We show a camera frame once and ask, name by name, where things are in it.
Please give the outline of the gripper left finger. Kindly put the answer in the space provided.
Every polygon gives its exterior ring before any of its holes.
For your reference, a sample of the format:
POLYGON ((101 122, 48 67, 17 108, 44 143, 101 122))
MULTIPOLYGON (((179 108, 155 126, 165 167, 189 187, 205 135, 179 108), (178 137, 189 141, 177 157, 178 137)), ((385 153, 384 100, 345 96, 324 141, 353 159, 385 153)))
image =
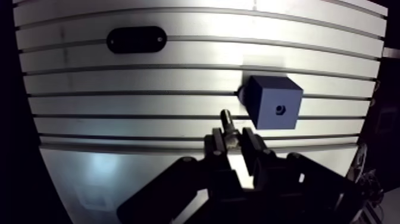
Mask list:
POLYGON ((187 223, 223 223, 233 220, 242 203, 242 187, 230 167, 221 129, 204 138, 205 157, 181 157, 127 199, 117 209, 121 223, 170 223, 207 190, 208 199, 187 223))

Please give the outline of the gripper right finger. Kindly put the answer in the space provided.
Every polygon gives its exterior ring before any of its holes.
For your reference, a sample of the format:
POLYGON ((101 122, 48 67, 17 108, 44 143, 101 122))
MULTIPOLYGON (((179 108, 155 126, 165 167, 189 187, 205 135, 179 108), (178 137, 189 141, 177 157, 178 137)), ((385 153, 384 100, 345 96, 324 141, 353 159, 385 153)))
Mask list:
POLYGON ((257 193, 256 208, 268 223, 352 223, 366 203, 355 182, 300 153, 280 158, 245 127, 242 155, 257 193))

